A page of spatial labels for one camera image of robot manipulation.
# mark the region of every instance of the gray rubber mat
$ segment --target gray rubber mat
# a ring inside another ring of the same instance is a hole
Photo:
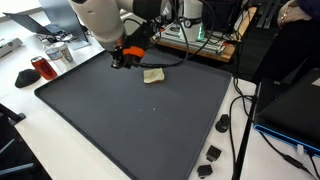
[[[164,69],[164,82],[144,84],[145,69],[112,69],[111,61],[100,53],[35,94],[130,178],[188,179],[231,74],[187,62]],[[143,58],[177,61],[151,50]]]

